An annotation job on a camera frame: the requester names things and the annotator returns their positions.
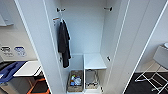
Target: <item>black coat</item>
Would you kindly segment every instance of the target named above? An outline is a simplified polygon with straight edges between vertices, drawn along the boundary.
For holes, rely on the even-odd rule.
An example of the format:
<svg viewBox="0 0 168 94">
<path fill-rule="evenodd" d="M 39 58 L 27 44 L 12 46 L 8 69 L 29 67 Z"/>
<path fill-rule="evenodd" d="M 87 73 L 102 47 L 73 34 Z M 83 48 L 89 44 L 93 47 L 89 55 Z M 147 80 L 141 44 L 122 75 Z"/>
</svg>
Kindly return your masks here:
<svg viewBox="0 0 168 94">
<path fill-rule="evenodd" d="M 66 68 L 69 66 L 70 50 L 69 50 L 69 34 L 66 27 L 66 23 L 60 22 L 59 34 L 58 34 L 58 52 L 62 53 L 63 58 L 63 67 Z"/>
</svg>

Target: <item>storage basket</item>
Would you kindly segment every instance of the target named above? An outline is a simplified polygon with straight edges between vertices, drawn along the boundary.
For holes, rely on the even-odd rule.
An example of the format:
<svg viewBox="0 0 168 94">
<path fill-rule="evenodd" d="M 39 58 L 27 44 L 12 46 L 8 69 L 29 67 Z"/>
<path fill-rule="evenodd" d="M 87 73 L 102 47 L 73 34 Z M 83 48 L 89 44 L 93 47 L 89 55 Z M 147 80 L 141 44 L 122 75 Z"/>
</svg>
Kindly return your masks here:
<svg viewBox="0 0 168 94">
<path fill-rule="evenodd" d="M 81 85 L 71 86 L 70 80 L 72 75 L 79 76 L 81 78 Z M 83 71 L 82 70 L 72 70 L 69 74 L 69 79 L 67 83 L 68 92 L 82 92 L 83 91 Z"/>
<path fill-rule="evenodd" d="M 98 88 L 98 77 L 95 70 L 86 70 L 86 89 L 97 89 Z"/>
</svg>

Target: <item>wardrobe shelf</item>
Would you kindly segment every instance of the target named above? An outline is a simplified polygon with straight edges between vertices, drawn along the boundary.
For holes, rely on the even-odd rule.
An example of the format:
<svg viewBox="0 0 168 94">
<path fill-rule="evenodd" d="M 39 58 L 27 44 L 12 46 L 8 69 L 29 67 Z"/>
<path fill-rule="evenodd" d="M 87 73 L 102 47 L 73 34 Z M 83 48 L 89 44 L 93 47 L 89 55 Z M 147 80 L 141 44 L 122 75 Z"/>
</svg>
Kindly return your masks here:
<svg viewBox="0 0 168 94">
<path fill-rule="evenodd" d="M 106 69 L 100 53 L 84 54 L 84 69 Z"/>
</svg>

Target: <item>white wardrobe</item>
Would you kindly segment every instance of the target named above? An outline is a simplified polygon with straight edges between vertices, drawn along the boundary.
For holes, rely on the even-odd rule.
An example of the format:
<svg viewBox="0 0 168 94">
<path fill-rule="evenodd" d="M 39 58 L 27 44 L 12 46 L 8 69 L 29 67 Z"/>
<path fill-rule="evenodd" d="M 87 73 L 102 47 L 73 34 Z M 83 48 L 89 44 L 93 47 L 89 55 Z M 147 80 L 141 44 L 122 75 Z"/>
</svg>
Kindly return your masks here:
<svg viewBox="0 0 168 94">
<path fill-rule="evenodd" d="M 70 70 L 84 70 L 86 55 L 100 56 L 100 92 L 124 93 L 167 0 L 15 0 L 52 94 L 66 94 Z M 62 67 L 57 33 L 62 11 L 70 34 L 72 58 Z M 89 65 L 95 68 L 96 63 Z"/>
</svg>

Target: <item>floor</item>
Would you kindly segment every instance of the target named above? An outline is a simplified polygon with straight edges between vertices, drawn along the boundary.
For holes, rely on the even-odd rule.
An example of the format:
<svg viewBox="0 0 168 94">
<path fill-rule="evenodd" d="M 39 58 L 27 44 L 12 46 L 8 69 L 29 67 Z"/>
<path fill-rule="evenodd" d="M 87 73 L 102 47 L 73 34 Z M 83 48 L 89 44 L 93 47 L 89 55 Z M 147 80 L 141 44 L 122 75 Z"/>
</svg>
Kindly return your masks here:
<svg viewBox="0 0 168 94">
<path fill-rule="evenodd" d="M 147 77 L 151 77 L 153 73 L 146 73 L 145 76 Z M 163 77 L 165 77 L 166 79 L 168 79 L 168 73 L 159 73 L 160 75 L 162 75 Z M 148 82 L 148 81 L 143 81 L 143 82 L 135 82 L 135 79 L 140 75 L 140 73 L 135 73 L 126 89 L 126 92 L 124 94 L 157 94 L 158 91 L 151 91 L 151 89 L 153 88 L 153 86 Z M 157 81 L 161 82 L 162 84 L 165 83 L 165 81 L 163 81 L 162 79 L 160 79 L 159 77 L 155 76 L 155 79 L 157 79 Z M 163 90 L 160 94 L 168 94 L 168 92 L 166 90 Z"/>
</svg>

